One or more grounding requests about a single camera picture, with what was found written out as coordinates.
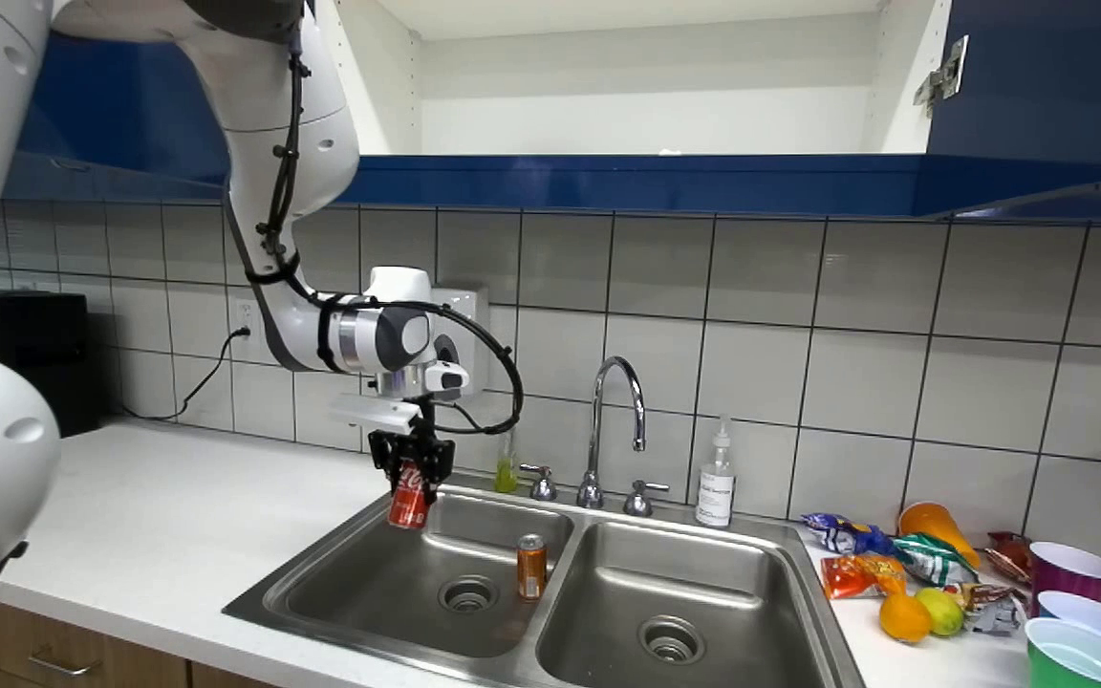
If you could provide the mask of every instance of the small bottle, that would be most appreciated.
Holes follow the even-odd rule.
[[[496,475],[495,475],[490,489],[519,494],[519,468],[516,468],[516,459],[513,459],[513,430],[504,435],[504,447],[496,454]]]
[[[546,591],[546,542],[529,531],[516,547],[516,596],[541,600]]]
[[[701,468],[695,519],[706,527],[729,527],[737,475],[729,467],[729,421],[713,440],[713,463]]]

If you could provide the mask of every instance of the black appliance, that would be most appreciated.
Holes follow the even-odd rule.
[[[96,429],[83,293],[0,291],[0,364],[51,400],[62,435]]]

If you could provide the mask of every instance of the countertop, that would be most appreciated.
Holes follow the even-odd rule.
[[[62,447],[55,494],[0,600],[268,682],[458,682],[305,642],[221,609],[386,494],[365,454],[171,424],[107,424]],[[832,605],[867,688],[1020,688],[1024,642],[900,647],[875,600]]]

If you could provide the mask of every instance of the double sink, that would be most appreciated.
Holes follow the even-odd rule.
[[[226,612],[478,682],[855,688],[859,672],[799,535],[736,531],[445,485],[423,531],[386,496]],[[551,555],[516,596],[516,542]]]

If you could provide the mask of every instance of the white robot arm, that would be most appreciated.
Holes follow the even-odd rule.
[[[450,468],[436,440],[434,398],[472,377],[427,317],[478,336],[513,377],[513,360],[468,317],[427,303],[423,270],[379,267],[365,293],[323,293],[304,282],[292,225],[329,205],[355,175],[360,150],[346,87],[310,0],[0,0],[0,188],[51,26],[81,38],[175,40],[218,114],[228,143],[228,205],[236,249],[263,307],[268,344],[296,372],[371,372],[394,400],[412,398],[404,435],[371,435],[379,467],[420,454],[427,485]],[[0,366],[0,558],[22,537],[56,467],[56,424],[46,400]]]

